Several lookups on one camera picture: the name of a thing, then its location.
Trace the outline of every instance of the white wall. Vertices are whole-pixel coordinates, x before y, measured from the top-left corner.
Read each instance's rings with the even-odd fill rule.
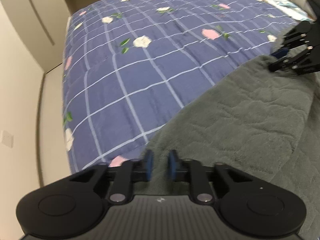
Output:
[[[10,149],[0,144],[0,239],[23,232],[15,208],[39,187],[36,167],[36,114],[43,70],[13,28],[0,2],[0,130],[14,135]]]
[[[63,64],[51,70],[43,85],[39,144],[44,185],[71,175],[62,125],[63,71]]]

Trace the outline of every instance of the metal screw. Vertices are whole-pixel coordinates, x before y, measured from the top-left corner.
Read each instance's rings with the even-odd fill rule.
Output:
[[[125,200],[125,195],[123,194],[113,194],[110,196],[110,200],[113,202],[121,202]]]
[[[210,194],[202,193],[197,196],[197,199],[201,202],[209,202],[212,200],[212,196]]]

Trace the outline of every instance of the bed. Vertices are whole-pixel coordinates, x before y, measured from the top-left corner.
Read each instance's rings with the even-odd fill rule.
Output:
[[[63,76],[71,171],[138,158],[184,106],[296,23],[264,0],[101,0],[76,12]]]

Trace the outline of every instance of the round black disc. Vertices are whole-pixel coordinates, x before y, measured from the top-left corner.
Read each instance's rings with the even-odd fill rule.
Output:
[[[220,202],[223,218],[237,231],[256,237],[281,237],[296,233],[306,217],[306,207],[295,194],[274,186],[227,193]]]
[[[17,219],[25,234],[42,239],[66,239],[91,229],[102,219],[104,205],[82,183],[45,187],[29,193],[17,206]]]

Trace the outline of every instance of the electrical outlet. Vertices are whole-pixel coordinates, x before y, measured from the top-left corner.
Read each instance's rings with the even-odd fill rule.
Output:
[[[1,131],[0,143],[9,147],[9,148],[12,148],[13,147],[13,135],[5,130]]]

